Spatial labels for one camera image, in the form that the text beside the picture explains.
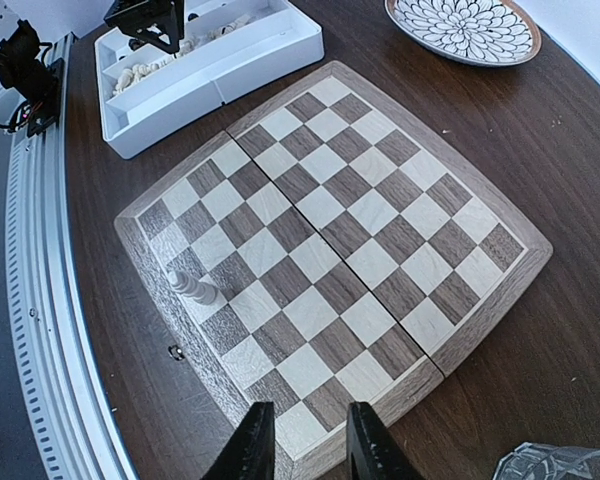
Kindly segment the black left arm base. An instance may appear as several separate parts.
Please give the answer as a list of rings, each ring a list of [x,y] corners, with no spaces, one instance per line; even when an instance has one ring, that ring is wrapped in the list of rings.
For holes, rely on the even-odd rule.
[[[16,133],[25,127],[33,137],[59,120],[64,59],[45,64],[52,46],[40,41],[28,20],[18,20],[14,33],[0,41],[0,83],[24,97],[9,122],[0,124],[1,130]]]

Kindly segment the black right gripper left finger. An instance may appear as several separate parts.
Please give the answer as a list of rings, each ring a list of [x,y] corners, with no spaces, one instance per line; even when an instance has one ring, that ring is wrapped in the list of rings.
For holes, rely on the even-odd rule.
[[[273,479],[274,472],[274,403],[255,402],[202,479]]]

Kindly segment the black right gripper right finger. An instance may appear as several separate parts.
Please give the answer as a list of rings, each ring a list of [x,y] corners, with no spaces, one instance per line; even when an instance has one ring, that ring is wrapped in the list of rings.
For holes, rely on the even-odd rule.
[[[349,405],[346,422],[349,479],[419,479],[420,473],[367,402]]]

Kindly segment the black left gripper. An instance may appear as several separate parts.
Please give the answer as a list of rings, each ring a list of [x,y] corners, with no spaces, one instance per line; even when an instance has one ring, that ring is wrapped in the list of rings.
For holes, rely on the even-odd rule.
[[[178,53],[184,38],[183,0],[114,1],[105,23],[166,53]]]

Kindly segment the white chess king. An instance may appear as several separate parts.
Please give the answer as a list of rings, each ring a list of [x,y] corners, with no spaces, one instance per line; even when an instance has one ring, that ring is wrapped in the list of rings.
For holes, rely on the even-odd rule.
[[[171,289],[183,297],[190,298],[201,305],[211,305],[218,294],[215,286],[197,280],[188,272],[172,270],[167,273]]]

